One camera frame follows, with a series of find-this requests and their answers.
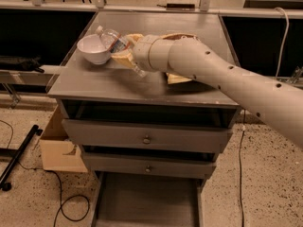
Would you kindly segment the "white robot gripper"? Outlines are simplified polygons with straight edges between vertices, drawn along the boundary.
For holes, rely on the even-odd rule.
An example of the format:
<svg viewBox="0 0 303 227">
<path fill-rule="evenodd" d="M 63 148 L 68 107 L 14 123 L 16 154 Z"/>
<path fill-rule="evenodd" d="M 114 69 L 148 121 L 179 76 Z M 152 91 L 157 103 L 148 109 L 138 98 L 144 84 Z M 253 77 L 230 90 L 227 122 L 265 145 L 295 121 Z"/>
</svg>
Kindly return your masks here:
<svg viewBox="0 0 303 227">
<path fill-rule="evenodd" d="M 159 36 L 142 34 L 127 34 L 125 36 L 128 46 L 133 46 L 133 54 L 129 49 L 112 53 L 114 61 L 126 67 L 134 69 L 135 64 L 143 71 L 153 72 L 154 69 L 150 63 L 150 51 L 152 45 L 160 39 Z"/>
</svg>

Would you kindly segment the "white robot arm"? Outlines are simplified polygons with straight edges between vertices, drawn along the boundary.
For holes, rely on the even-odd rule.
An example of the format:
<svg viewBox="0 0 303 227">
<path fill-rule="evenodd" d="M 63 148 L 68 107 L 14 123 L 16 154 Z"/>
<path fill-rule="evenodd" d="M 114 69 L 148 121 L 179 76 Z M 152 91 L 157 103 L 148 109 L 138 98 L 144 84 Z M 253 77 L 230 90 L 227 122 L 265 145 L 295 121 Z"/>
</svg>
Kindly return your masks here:
<svg viewBox="0 0 303 227">
<path fill-rule="evenodd" d="M 220 90 L 297 146 L 303 148 L 303 90 L 233 65 L 197 37 L 131 34 L 130 45 L 112 55 L 145 72 L 164 72 Z"/>
</svg>

